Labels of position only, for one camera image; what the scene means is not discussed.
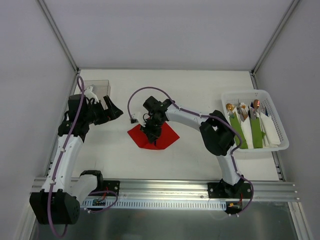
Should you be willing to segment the red paper napkin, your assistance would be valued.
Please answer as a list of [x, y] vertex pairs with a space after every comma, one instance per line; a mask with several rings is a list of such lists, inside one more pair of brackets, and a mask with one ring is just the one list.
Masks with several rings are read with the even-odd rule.
[[141, 125], [138, 124], [127, 133], [135, 142], [135, 144], [142, 149], [147, 150], [165, 150], [180, 137], [179, 135], [167, 124], [161, 127], [161, 135], [155, 143], [149, 143], [147, 136], [140, 130]]

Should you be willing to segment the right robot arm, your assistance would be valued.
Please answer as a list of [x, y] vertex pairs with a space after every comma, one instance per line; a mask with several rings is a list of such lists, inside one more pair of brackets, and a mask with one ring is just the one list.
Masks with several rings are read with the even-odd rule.
[[216, 156], [222, 179], [216, 190], [235, 198], [242, 191], [244, 176], [238, 171], [233, 157], [236, 131], [229, 125], [224, 115], [215, 110], [203, 115], [183, 107], [178, 107], [170, 99], [161, 102], [150, 96], [143, 103], [149, 118], [140, 130], [146, 135], [150, 144], [155, 144], [162, 134], [162, 126], [166, 122], [176, 122], [200, 132], [204, 146]]

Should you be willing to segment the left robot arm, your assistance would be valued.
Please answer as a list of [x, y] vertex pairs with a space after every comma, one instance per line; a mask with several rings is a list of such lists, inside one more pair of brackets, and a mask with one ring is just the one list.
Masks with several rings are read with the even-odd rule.
[[78, 221], [81, 203], [89, 196], [101, 194], [106, 186], [99, 170], [84, 170], [75, 184], [72, 174], [90, 125], [102, 125], [119, 118], [123, 111], [108, 95], [104, 102], [89, 85], [83, 93], [68, 98], [68, 109], [58, 127], [58, 144], [48, 176], [29, 203], [41, 225], [73, 225]]

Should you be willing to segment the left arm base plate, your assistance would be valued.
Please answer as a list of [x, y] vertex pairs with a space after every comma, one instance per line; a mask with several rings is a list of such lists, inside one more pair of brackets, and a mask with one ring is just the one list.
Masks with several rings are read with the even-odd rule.
[[103, 193], [101, 193], [101, 195], [105, 197], [109, 197], [109, 196], [113, 197], [114, 195], [110, 193], [110, 191], [119, 194], [120, 183], [121, 182], [118, 180], [104, 180], [102, 189], [101, 189]]

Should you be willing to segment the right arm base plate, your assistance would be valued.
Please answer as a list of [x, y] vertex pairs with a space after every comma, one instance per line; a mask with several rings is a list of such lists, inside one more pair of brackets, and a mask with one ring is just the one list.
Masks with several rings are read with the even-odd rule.
[[208, 182], [207, 193], [210, 199], [250, 199], [252, 197], [252, 188], [249, 183], [229, 185], [222, 181]]

